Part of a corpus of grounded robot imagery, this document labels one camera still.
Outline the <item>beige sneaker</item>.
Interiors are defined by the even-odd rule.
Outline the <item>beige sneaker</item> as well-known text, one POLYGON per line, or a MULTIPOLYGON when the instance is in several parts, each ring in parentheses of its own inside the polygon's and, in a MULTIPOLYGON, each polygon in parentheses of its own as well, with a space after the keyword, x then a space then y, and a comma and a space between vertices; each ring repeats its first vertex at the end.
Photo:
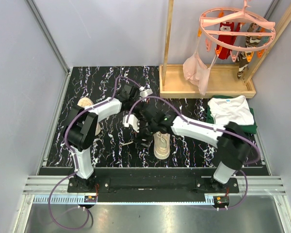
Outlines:
MULTIPOLYGON (((92 102, 89 98, 87 98, 87 97, 83 97, 83 98, 81 98, 81 99, 78 101, 77 105, 80 106, 80 107, 85 108, 85 107, 87 107, 87 106, 92 106, 92 105, 93 105, 93 102, 92 102)), ((95 136, 99 135, 100 132, 101 132, 101 126, 100 126, 99 123, 97 123, 96 131, 95 131, 95 136)))
POLYGON ((157 132, 154 134, 154 155, 165 160, 170 155, 170 134, 157 132))

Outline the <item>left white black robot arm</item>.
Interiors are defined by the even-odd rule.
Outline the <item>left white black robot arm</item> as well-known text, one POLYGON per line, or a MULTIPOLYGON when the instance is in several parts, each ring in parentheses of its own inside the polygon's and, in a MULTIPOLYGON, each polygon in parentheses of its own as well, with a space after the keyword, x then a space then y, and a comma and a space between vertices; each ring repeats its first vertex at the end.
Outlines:
POLYGON ((97 125, 112 115, 128 111, 137 100, 146 96, 145 87, 126 84, 99 103, 85 107, 77 105, 71 109, 67 117, 64 141, 73 158, 75 175, 80 178, 78 187, 82 191, 90 192, 95 187, 95 180, 91 178, 94 168, 91 164, 90 146, 96 136, 97 125))

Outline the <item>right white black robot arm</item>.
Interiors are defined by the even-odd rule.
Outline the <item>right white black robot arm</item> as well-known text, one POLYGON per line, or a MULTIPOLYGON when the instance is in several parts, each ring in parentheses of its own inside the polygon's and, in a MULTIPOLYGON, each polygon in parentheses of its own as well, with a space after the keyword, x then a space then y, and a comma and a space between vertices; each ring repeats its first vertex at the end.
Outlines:
POLYGON ((133 105, 129 115, 142 122, 141 127, 136 129, 139 141, 145 143, 149 137, 154 138, 154 155, 157 159, 169 157, 172 135, 190 137, 215 147, 219 164, 210 186, 218 193, 227 188, 230 177, 241 170, 253 148, 252 142, 234 122, 219 126, 185 117, 176 109, 165 114, 141 103, 133 105))

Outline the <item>black marble pattern mat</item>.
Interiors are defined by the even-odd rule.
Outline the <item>black marble pattern mat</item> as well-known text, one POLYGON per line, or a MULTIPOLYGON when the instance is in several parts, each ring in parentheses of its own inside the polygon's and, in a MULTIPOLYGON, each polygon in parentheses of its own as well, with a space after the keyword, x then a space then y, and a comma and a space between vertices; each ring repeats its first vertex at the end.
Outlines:
MULTIPOLYGON (((69 79, 60 93, 57 122, 53 139, 43 161, 43 166, 73 167, 74 163, 64 143, 65 119, 71 107, 80 98, 88 97, 94 103, 111 96, 118 76, 134 79, 142 86, 159 94, 159 68, 156 66, 128 67, 73 67, 69 79)), ((111 116, 101 122, 101 133, 91 146, 91 161, 95 167, 213 167, 217 158, 216 148, 183 136, 170 137, 170 155, 162 161, 155 157, 154 147, 138 148, 132 130, 122 125, 123 115, 111 116)))

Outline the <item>pink bra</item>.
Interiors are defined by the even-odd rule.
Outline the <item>pink bra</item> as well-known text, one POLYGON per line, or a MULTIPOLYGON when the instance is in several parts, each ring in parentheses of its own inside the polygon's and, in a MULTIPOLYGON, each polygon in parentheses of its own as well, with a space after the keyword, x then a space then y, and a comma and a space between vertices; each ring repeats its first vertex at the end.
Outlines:
POLYGON ((206 66, 198 54, 199 42, 200 37, 197 37, 196 49, 193 55, 186 59, 182 66, 182 70, 185 80, 189 81, 193 85, 196 85, 199 93, 202 96, 205 96, 208 89, 210 70, 215 64, 218 56, 215 54, 210 66, 206 66))

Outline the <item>white t-shirt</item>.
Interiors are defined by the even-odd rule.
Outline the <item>white t-shirt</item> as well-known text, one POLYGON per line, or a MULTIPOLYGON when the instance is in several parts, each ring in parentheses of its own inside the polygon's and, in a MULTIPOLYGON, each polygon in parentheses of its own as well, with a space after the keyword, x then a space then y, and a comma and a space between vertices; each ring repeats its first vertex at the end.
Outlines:
POLYGON ((210 115, 217 125, 234 122, 240 126, 248 126, 255 122, 246 97, 243 95, 227 99, 212 98, 208 102, 208 107, 210 115))

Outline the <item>green folded garment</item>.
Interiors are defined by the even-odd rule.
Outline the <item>green folded garment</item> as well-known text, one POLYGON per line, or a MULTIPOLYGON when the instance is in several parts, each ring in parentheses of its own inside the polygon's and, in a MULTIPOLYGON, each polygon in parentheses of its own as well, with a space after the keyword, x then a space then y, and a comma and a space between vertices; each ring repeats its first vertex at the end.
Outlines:
MULTIPOLYGON (((206 122, 210 124, 214 124, 214 118, 211 116, 210 107, 207 107, 207 117, 206 122)), ((240 128, 245 132, 249 134, 256 134, 257 133, 257 124, 254 119, 253 125, 240 125, 240 128)))

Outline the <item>brown striped sock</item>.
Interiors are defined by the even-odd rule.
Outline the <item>brown striped sock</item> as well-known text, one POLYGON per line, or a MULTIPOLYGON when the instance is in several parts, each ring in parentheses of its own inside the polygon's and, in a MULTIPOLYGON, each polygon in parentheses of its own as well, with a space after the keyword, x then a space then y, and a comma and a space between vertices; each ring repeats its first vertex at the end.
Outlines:
MULTIPOLYGON (((252 32, 258 32, 259 33, 259 30, 258 30, 258 25, 255 24, 255 23, 251 23, 248 30, 247 30, 248 33, 252 33, 252 32)), ((253 48, 253 47, 257 47, 261 41, 262 37, 261 36, 247 36, 245 38, 245 47, 246 48, 253 48)), ((240 80, 242 75, 243 75, 243 72, 245 70, 245 68, 248 66, 248 64, 250 63, 248 60, 247 60, 247 56, 249 57, 252 57, 253 56, 253 52, 245 52, 245 51, 242 51, 238 54, 238 57, 236 59, 236 63, 238 63, 239 65, 239 69, 238 69, 238 72, 237 72, 237 78, 240 80)))

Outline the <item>red sock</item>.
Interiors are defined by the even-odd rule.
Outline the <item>red sock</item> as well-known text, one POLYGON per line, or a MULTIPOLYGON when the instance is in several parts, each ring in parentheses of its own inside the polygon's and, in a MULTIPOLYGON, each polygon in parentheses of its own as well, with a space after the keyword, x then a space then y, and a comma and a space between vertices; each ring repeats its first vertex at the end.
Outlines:
MULTIPOLYGON (((223 32, 239 32, 242 27, 242 24, 240 22, 237 23, 235 27, 234 22, 222 22, 220 23, 219 30, 223 32)), ((221 42, 224 42, 229 45, 234 45, 236 36, 231 35, 219 35, 218 40, 221 42)), ((230 56, 231 49, 222 48, 221 52, 219 54, 219 59, 226 60, 230 56)))

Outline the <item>pink round clip hanger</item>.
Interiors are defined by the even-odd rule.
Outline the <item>pink round clip hanger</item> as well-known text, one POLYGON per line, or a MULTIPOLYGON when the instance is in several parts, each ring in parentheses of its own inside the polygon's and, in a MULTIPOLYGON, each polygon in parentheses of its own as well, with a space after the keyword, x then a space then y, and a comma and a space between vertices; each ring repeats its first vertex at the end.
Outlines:
MULTIPOLYGON (((197 37, 205 37, 205 46, 207 52, 214 50, 218 56, 222 48, 231 49, 230 58, 233 62, 236 61, 238 54, 242 51, 257 52, 262 55, 264 51, 273 43, 276 32, 275 22, 268 21, 264 17, 257 15, 247 10, 249 8, 248 1, 243 2, 242 8, 235 7, 215 7, 204 11, 199 18, 199 28, 197 37), (234 22, 235 27, 238 22, 242 24, 239 32, 223 32, 219 30, 220 23, 234 22), (248 33, 247 30, 251 23, 258 25, 258 32, 248 33), (236 36, 234 45, 229 45, 218 40, 219 35, 236 36), (262 39, 257 47, 246 48, 245 38, 247 36, 261 36, 262 39)), ((252 57, 247 56, 247 60, 251 61, 252 57)))

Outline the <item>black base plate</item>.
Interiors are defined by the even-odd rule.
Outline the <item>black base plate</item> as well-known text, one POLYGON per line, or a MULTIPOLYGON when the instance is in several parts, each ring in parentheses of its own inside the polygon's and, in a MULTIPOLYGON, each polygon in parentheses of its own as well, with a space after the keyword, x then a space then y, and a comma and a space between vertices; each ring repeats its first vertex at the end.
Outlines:
POLYGON ((69 178, 69 193, 98 192, 100 203, 201 203, 206 194, 239 194, 236 178, 220 184, 213 168, 95 168, 88 180, 69 178))

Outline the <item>wooden drying rack frame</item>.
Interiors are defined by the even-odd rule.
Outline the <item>wooden drying rack frame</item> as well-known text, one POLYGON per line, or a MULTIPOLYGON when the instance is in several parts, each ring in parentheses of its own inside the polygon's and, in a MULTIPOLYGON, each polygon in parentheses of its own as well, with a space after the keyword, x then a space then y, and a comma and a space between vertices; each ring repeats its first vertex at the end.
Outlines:
POLYGON ((205 96, 202 96, 196 85, 185 80, 182 70, 182 65, 168 64, 169 43, 171 35, 171 25, 173 16, 174 2, 168 2, 167 26, 165 36, 165 49, 163 64, 159 67, 160 77, 160 96, 162 98, 210 98, 214 95, 226 95, 237 97, 244 95, 251 99, 256 94, 256 90, 252 81, 252 77, 266 58, 276 41, 279 39, 285 28, 291 21, 291 3, 282 16, 279 23, 275 23, 276 37, 273 43, 266 51, 259 55, 257 52, 253 53, 253 57, 245 68, 241 79, 237 78, 239 69, 238 63, 233 62, 230 58, 221 60, 217 58, 215 64, 210 70, 210 77, 208 89, 205 96))

